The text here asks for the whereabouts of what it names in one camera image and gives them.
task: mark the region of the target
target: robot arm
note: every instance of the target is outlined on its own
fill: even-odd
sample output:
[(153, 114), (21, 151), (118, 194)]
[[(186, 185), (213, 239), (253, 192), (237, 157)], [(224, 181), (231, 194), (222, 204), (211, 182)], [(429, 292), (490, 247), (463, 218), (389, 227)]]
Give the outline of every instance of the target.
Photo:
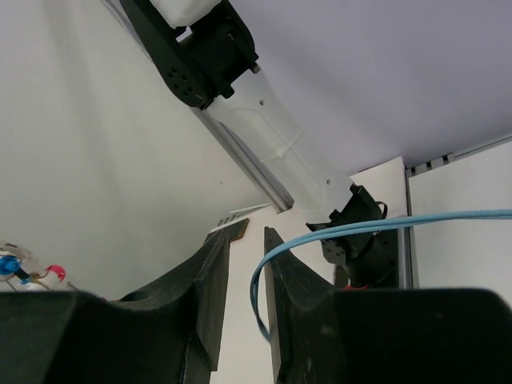
[[(295, 200), (309, 223), (342, 211), (350, 178), (333, 170), (276, 97), (254, 42), (226, 0), (122, 0), (170, 90), (230, 128)], [(189, 27), (191, 34), (176, 38)]]

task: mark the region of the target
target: blue pushpin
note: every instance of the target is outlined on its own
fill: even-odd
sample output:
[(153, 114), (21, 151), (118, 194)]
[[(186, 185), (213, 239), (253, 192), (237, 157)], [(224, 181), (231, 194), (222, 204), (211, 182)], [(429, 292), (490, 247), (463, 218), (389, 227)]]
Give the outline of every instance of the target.
[(0, 275), (16, 273), (22, 265), (14, 256), (4, 256), (0, 258)]

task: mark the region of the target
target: light blue wire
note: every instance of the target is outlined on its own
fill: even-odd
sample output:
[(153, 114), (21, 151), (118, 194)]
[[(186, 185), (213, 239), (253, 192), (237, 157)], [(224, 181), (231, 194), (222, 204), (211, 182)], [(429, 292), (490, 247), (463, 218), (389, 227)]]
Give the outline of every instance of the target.
[(431, 222), (441, 222), (446, 220), (458, 219), (511, 219), (512, 210), (473, 210), (463, 212), (446, 212), (441, 214), (424, 214), (420, 216), (411, 216), (408, 218), (389, 218), (385, 220), (373, 220), (368, 222), (357, 222), (355, 224), (348, 224), (344, 226), (336, 226), (324, 230), (318, 230), (311, 234), (305, 234), (295, 238), (289, 242), (285, 242), (280, 246), (275, 247), (271, 252), (265, 255), (260, 261), (258, 267), (254, 271), (253, 277), (250, 280), (250, 302), (253, 307), (253, 312), (258, 323), (258, 327), (262, 332), (263, 337), (269, 341), (270, 333), (266, 328), (263, 320), (260, 317), (258, 309), (258, 288), (259, 277), (263, 267), (274, 257), (281, 252), (313, 242), (316, 240), (323, 240), (327, 238), (338, 238), (341, 236), (348, 236), (351, 234), (363, 234), (367, 232), (377, 232), (380, 230), (395, 230), (397, 228), (404, 228), (408, 226), (427, 224)]

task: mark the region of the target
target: red wire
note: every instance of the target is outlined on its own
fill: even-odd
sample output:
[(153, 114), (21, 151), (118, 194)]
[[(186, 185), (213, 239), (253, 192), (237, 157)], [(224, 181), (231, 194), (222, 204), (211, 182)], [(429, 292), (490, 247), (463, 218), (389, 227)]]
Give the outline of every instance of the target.
[(360, 287), (357, 287), (357, 286), (351, 286), (350, 284), (347, 285), (345, 288), (343, 288), (343, 290), (365, 290), (367, 289), (368, 286), (360, 286)]

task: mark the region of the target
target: white ceiling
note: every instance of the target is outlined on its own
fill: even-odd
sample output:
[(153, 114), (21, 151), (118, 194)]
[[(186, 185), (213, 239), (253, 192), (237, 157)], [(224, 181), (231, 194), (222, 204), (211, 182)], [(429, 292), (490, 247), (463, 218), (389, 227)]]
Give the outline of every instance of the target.
[(510, 0), (231, 0), (290, 112), (341, 170), (512, 133)]

